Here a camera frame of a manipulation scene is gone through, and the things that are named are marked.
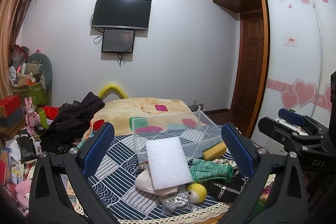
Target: sliding wardrobe door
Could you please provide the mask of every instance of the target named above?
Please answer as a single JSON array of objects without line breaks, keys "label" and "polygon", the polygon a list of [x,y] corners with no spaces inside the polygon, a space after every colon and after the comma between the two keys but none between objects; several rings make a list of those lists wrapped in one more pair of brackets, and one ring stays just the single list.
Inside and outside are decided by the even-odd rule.
[{"label": "sliding wardrobe door", "polygon": [[[314,0],[267,0],[270,56],[265,94],[259,119],[278,118],[284,107],[311,116],[320,71],[321,38]],[[282,145],[255,127],[251,138],[278,154]]]},{"label": "sliding wardrobe door", "polygon": [[336,0],[314,0],[322,37],[322,73],[312,117],[329,126],[330,75],[336,71]]}]

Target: green bag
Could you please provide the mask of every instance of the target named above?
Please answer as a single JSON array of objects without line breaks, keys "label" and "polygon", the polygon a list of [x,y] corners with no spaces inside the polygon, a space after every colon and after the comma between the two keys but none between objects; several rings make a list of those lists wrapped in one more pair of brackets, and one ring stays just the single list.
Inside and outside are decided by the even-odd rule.
[{"label": "green bag", "polygon": [[35,106],[35,111],[37,111],[37,104],[46,104],[49,99],[46,91],[41,87],[41,83],[38,82],[35,85],[27,86],[14,86],[12,87],[13,95],[19,95],[21,98],[22,105],[25,105],[25,98],[31,97],[33,104]]}]

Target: black pouch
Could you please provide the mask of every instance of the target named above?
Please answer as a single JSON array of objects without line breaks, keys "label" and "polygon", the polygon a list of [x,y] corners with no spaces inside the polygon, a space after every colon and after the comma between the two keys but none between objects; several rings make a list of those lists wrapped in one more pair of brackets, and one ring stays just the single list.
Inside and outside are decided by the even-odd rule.
[{"label": "black pouch", "polygon": [[37,159],[36,149],[33,140],[27,136],[16,138],[17,144],[20,147],[21,163],[32,163]]},{"label": "black pouch", "polygon": [[204,186],[208,193],[221,202],[232,203],[240,195],[246,185],[245,177],[236,170],[233,173],[230,183],[222,179],[209,180]]}]

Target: curtain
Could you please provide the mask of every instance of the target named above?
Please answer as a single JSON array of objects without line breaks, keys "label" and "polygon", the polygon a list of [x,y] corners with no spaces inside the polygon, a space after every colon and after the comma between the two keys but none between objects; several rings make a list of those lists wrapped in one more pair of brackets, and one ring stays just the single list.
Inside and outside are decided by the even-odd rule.
[{"label": "curtain", "polygon": [[31,0],[0,0],[0,99],[12,94],[8,68]]}]

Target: pink toy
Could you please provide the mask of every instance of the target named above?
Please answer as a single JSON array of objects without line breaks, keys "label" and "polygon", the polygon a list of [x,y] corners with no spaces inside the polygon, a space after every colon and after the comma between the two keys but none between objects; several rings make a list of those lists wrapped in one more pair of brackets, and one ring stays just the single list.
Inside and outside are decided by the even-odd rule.
[{"label": "pink toy", "polygon": [[27,179],[15,186],[15,191],[17,193],[16,198],[26,209],[29,208],[29,200],[25,197],[25,195],[30,192],[31,184],[32,180]]},{"label": "pink toy", "polygon": [[26,123],[27,123],[27,132],[30,136],[35,135],[34,125],[38,124],[39,116],[35,112],[35,107],[33,105],[33,100],[29,97],[29,101],[25,98],[26,103]]}]

